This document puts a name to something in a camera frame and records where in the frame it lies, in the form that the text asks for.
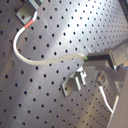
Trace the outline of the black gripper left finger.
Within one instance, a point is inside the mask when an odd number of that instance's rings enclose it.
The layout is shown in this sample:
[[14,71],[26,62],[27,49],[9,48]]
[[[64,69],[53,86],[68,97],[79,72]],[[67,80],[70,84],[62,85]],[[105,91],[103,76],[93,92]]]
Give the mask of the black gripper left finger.
[[87,58],[90,61],[99,61],[99,60],[107,60],[109,62],[112,61],[111,51],[109,49],[104,50],[102,52],[89,53]]

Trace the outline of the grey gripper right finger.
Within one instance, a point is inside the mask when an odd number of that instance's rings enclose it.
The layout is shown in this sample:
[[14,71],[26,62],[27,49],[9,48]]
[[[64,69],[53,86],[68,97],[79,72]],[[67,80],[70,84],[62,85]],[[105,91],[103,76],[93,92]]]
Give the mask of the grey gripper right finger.
[[83,69],[87,77],[96,83],[105,86],[109,85],[117,94],[120,94],[124,83],[126,69],[112,69],[107,61],[85,62]]

